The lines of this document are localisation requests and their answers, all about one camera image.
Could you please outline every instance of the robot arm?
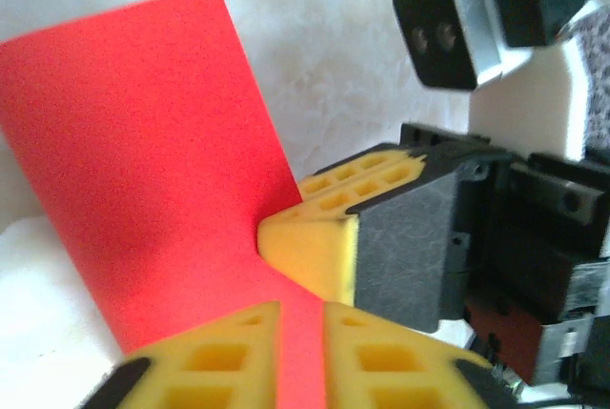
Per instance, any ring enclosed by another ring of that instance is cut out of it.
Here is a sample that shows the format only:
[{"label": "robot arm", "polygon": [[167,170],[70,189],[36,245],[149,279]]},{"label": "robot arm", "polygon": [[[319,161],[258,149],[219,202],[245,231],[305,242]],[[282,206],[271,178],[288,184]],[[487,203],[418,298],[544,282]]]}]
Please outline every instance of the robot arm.
[{"label": "robot arm", "polygon": [[609,0],[394,0],[424,86],[471,92],[469,128],[522,155],[584,153],[590,81],[570,28]]}]

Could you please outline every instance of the gray foam padding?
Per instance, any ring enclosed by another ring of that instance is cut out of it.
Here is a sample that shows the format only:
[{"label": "gray foam padding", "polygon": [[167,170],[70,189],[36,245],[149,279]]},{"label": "gray foam padding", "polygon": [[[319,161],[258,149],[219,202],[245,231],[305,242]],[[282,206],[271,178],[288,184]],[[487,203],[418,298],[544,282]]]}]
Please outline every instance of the gray foam padding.
[{"label": "gray foam padding", "polygon": [[364,209],[358,226],[358,309],[432,333],[453,224],[456,173]]},{"label": "gray foam padding", "polygon": [[580,20],[573,29],[582,42],[592,79],[587,113],[586,145],[610,148],[610,9]]}]

